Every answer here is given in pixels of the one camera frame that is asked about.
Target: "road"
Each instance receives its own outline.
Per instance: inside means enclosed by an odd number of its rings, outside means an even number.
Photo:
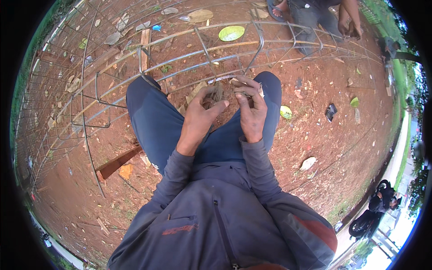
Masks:
[[[402,120],[402,127],[400,129],[399,139],[397,140],[396,147],[393,151],[393,156],[388,163],[387,168],[384,171],[382,179],[387,179],[391,185],[393,186],[396,182],[397,173],[399,172],[400,165],[402,164],[403,151],[405,150],[405,144],[407,143],[407,134],[408,134],[408,115],[405,113],[404,118]],[[356,219],[361,214],[363,214],[368,208],[368,203],[366,203],[361,210],[354,217]],[[348,248],[350,248],[351,244],[355,241],[351,241],[349,239],[350,235],[348,232],[348,226],[344,226],[336,235],[337,236],[337,250],[334,256],[336,260],[340,255],[342,255]]]

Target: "red logo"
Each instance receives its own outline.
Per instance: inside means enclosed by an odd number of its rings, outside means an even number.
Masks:
[[[199,229],[200,226],[198,224],[193,224],[193,225],[186,225],[183,227],[177,227],[177,228],[172,228],[172,229],[167,229],[165,231],[162,232],[162,235],[172,235],[177,233],[178,231],[188,231],[190,232],[192,229]]]

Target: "foot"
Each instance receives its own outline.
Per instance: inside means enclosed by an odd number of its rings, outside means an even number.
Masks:
[[[281,10],[280,11],[280,10],[277,10],[277,9],[273,9],[273,14],[276,17],[282,17],[282,12],[287,12],[288,11],[288,4],[286,3],[286,0],[283,0],[282,3],[280,3],[276,7]]]

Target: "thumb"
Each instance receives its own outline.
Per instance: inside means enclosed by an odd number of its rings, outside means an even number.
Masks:
[[[240,112],[250,109],[248,99],[244,95],[237,93],[235,98],[240,106]]]
[[[213,107],[207,110],[208,114],[211,117],[216,118],[219,114],[221,114],[226,109],[226,107],[228,107],[228,105],[229,105],[228,100],[221,100],[218,103],[216,103]]]

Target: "hand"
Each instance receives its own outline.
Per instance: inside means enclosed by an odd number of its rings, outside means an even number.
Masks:
[[[342,23],[338,23],[337,24],[337,29],[339,30],[339,32],[342,34],[342,37],[343,38],[347,38],[348,36],[349,36],[349,31],[348,31],[348,29],[345,27],[345,25],[344,24],[342,24]]]
[[[240,125],[248,143],[259,142],[263,138],[264,121],[267,116],[267,105],[259,91],[261,84],[245,76],[236,76],[238,82],[231,83],[237,87],[235,98],[240,105]],[[251,98],[242,95],[246,92]]]
[[[176,147],[180,154],[194,156],[213,121],[228,107],[228,100],[221,100],[212,108],[204,109],[203,100],[207,94],[212,94],[215,90],[214,86],[203,87],[189,103]]]
[[[354,21],[351,21],[348,26],[349,36],[355,38],[356,40],[362,39],[362,30],[360,25],[356,25]]]

